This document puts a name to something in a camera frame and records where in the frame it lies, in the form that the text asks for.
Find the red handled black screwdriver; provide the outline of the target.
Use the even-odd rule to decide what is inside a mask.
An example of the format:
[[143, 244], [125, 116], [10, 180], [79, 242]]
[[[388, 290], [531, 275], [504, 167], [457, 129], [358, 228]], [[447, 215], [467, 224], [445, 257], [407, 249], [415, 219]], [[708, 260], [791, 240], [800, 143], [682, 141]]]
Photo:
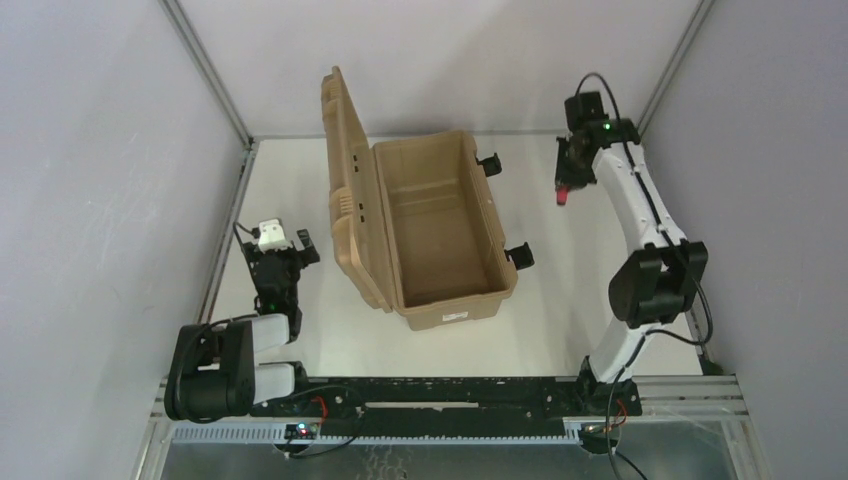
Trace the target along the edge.
[[555, 189], [556, 204], [565, 206], [569, 198], [569, 188], [567, 186], [557, 186]]

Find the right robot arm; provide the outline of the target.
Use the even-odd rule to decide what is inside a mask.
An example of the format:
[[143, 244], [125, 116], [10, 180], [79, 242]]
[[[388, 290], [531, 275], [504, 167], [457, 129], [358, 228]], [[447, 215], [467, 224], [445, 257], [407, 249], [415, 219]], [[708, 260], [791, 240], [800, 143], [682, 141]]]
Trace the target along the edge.
[[708, 261], [704, 243], [691, 241], [660, 198], [631, 120], [610, 116], [600, 92], [564, 102], [568, 136], [557, 140], [556, 201], [592, 185], [608, 194], [627, 258], [608, 284], [613, 318], [587, 355], [576, 382], [590, 415], [625, 407], [635, 393], [633, 366], [650, 341], [689, 311]]

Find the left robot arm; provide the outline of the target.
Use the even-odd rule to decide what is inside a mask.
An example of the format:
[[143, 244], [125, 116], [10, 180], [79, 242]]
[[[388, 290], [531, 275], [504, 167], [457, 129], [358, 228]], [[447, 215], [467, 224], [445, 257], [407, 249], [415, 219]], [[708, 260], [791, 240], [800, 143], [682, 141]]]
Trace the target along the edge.
[[244, 416], [264, 401], [290, 395], [295, 366], [261, 366], [258, 353], [294, 342], [301, 332], [301, 273], [320, 255], [309, 232], [294, 246], [282, 228], [257, 227], [238, 243], [255, 290], [254, 311], [179, 330], [164, 407], [172, 420], [204, 424]]

